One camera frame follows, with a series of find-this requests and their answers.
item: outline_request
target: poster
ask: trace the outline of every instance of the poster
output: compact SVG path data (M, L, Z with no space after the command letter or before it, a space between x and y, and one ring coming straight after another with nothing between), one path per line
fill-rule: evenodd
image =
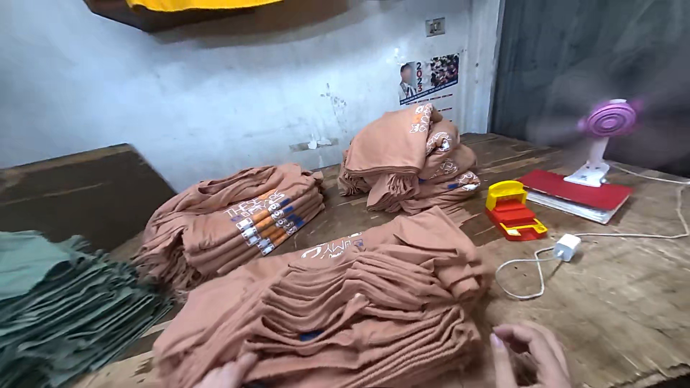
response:
M400 84L397 88L400 105L431 102L445 118L453 121L459 68L460 54L403 64L400 66Z

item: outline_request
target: photo on poster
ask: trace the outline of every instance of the photo on poster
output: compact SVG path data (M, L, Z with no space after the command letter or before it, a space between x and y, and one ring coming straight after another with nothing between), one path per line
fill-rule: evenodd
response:
M457 84L460 55L449 54L400 66L400 105Z

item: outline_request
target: finger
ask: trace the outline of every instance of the finger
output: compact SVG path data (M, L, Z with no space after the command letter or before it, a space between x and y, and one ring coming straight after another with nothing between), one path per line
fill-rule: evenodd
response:
M539 331L544 336L544 339L546 339L546 342L549 344L549 347L556 356L556 359L558 359L558 363L561 364L561 369L566 376L570 377L570 373L568 372L568 362L566 361L565 352L563 351L563 345L561 345L560 341L556 338L556 335L546 327L534 322L523 322L522 324Z
M201 379L197 384L194 385L194 388L202 388L202 387L207 387L209 386L209 382L213 381L217 378L217 375L220 374L221 368L215 368L211 369L208 371L208 373L204 376L204 378Z
M502 324L493 331L501 339L508 338L527 344L539 367L543 366L546 370L563 370L551 346L538 330L520 324Z
M223 384L222 388L239 388L242 385L244 375L254 367L254 364L259 360L255 353L245 353L236 361L228 362L223 367Z
M489 338L491 339L493 366L496 370L496 388L518 388L508 348L494 333L491 333Z
M245 353L237 359L237 368L242 375L245 375L254 367L258 360L259 356L256 353Z

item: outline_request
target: stack of green shirts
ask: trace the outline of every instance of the stack of green shirts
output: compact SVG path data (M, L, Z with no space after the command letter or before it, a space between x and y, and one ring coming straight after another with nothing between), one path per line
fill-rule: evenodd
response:
M112 360L172 308L126 263L0 232L0 387L60 387Z

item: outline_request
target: fan stand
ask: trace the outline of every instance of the fan stand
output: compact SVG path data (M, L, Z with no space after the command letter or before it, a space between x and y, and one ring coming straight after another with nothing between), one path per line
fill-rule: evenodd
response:
M608 137L598 137L592 141L592 148L589 150L589 159L584 166L580 167L572 175L563 178L564 181L576 184L583 184L590 187L601 187L605 183L606 173L609 172L609 165L604 163L604 151L609 143Z

